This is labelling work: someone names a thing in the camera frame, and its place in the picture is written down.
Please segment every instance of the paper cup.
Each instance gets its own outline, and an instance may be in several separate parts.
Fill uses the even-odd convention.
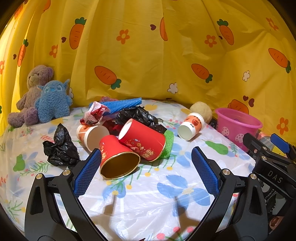
[[[100,140],[109,135],[109,131],[104,126],[84,126],[80,125],[77,128],[76,135],[78,140],[89,150],[93,151],[94,148],[99,149]]]
[[[184,122],[178,127],[178,135],[181,139],[189,141],[205,126],[203,117],[198,113],[190,113]]]
[[[156,160],[165,148],[165,136],[144,124],[129,119],[121,129],[118,140],[147,161]]]
[[[118,179],[131,174],[140,163],[140,156],[130,148],[121,145],[116,136],[101,139],[102,162],[100,174],[106,179]]]

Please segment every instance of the yellow curtain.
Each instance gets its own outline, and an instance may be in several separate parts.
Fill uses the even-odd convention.
[[[295,143],[296,42],[267,0],[29,0],[18,12],[0,39],[0,134],[30,69],[45,64],[71,79],[74,106],[103,95],[203,101]]]

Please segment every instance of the screw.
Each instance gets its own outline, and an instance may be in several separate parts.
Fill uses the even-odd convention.
[[[67,176],[67,175],[69,175],[70,173],[71,173],[71,171],[70,171],[69,169],[63,171],[63,175],[64,175],[64,176]]]
[[[36,175],[36,179],[41,179],[43,177],[42,173]]]
[[[229,171],[228,169],[224,169],[224,170],[223,170],[223,174],[224,174],[224,175],[229,175],[229,174],[230,174],[230,171]]]
[[[251,178],[252,178],[252,179],[256,179],[257,176],[256,176],[255,174],[252,173],[252,174],[251,174]]]

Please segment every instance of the blue cloth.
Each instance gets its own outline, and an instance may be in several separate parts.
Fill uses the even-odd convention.
[[[129,99],[129,100],[118,100],[118,101],[107,101],[107,102],[100,102],[101,104],[107,106],[110,109],[110,113],[105,113],[104,115],[109,115],[116,113],[124,108],[134,107],[136,105],[142,104],[142,98],[136,99]]]
[[[67,95],[69,82],[70,80],[66,80],[65,83],[52,80],[45,86],[38,86],[42,92],[35,102],[35,107],[38,110],[41,123],[70,115],[70,106],[73,102],[71,97]]]

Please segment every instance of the beige fuzzy ball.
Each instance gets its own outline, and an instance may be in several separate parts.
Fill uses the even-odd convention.
[[[195,113],[198,113],[200,114],[205,123],[209,123],[212,119],[212,110],[211,108],[204,102],[196,102],[194,103],[191,107],[190,107],[190,111],[191,112],[195,112]]]

